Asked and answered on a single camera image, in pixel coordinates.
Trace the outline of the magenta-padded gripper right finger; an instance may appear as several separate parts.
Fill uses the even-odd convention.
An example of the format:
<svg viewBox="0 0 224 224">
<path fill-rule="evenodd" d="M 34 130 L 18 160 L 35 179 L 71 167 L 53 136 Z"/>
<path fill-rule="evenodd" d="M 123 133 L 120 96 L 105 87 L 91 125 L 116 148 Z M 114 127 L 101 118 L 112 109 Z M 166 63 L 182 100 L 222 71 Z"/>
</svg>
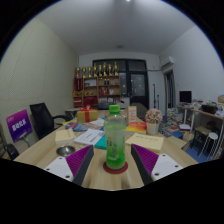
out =
<svg viewBox="0 0 224 224">
<path fill-rule="evenodd" d="M 167 154 L 157 155 L 136 144 L 131 145 L 131 154 L 145 185 L 182 169 L 182 166 Z"/>
</svg>

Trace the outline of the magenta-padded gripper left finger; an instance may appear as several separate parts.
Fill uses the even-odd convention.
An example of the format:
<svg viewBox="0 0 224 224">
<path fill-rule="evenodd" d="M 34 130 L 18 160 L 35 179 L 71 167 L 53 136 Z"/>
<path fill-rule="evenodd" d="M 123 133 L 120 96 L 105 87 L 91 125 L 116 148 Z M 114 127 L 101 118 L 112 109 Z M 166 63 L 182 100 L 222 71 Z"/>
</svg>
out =
<svg viewBox="0 0 224 224">
<path fill-rule="evenodd" d="M 89 145 L 68 157 L 59 156 L 44 170 L 81 186 L 93 155 L 93 146 Z"/>
</svg>

